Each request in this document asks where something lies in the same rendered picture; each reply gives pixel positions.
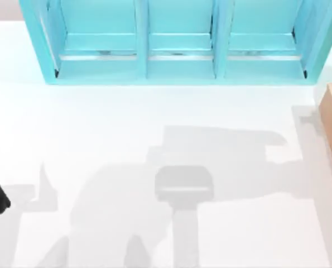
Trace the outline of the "light blue rack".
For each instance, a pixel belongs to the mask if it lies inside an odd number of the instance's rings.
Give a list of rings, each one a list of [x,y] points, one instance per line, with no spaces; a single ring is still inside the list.
[[[315,84],[332,0],[18,0],[53,85]]]

